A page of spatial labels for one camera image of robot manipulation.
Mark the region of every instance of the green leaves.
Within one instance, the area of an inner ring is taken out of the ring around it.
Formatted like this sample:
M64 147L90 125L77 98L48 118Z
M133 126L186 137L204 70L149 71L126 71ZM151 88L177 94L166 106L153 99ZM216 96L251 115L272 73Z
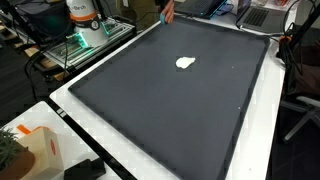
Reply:
M11 131L12 128L0 129L0 171L8 167L20 152L16 134Z

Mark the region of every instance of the black tray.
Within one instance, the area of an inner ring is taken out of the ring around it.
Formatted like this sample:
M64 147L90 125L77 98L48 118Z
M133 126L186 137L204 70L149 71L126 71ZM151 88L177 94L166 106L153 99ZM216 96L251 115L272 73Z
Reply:
M265 37L177 17L69 90L179 178L224 179L268 46ZM196 62L178 69L181 56Z

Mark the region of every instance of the computer screen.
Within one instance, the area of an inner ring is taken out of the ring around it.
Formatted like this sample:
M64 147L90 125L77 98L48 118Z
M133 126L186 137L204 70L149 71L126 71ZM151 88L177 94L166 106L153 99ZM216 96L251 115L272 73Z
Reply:
M251 0L239 0L238 12L237 12L237 21L243 16L243 14L250 7L250 5L251 5Z

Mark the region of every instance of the person's hand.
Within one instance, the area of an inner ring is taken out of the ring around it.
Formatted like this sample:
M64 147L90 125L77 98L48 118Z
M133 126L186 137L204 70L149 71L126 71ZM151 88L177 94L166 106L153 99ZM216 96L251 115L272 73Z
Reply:
M172 23L173 17L174 17L174 2L173 0L169 0L166 7L161 12L163 15L165 15L165 21L166 23Z

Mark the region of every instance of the white table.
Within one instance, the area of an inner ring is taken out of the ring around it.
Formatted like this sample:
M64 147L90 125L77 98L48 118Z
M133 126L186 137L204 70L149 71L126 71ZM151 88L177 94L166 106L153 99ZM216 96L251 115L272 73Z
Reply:
M95 160L98 158L98 155L45 102L39 102L6 125L8 128L13 128L13 132L17 133L18 138L24 136L16 128L19 124L30 130L38 126L46 126L55 132L58 137L64 169L68 169L85 159ZM99 179L121 180L107 164L105 164L105 168L107 173ZM63 179L63 172L54 178L54 180L61 179Z
M290 13L287 24L293 22L294 19L295 11ZM233 15L215 17L212 20L197 20L236 29L236 18ZM68 91L68 88L74 82L100 66L110 57L120 52L145 33L147 33L147 31L132 39L121 48L103 58L91 68L59 88L50 95L50 98L64 109L68 115L85 129L85 131L91 134L95 140L97 140L136 178L141 180L178 179L149 155L132 144L127 138L106 123L106 121L97 114L92 112ZM281 60L274 57L277 48L277 43L272 41L258 76L252 99L237 141L226 178L228 180L263 180L266 177L279 99L284 80L284 68L281 64Z

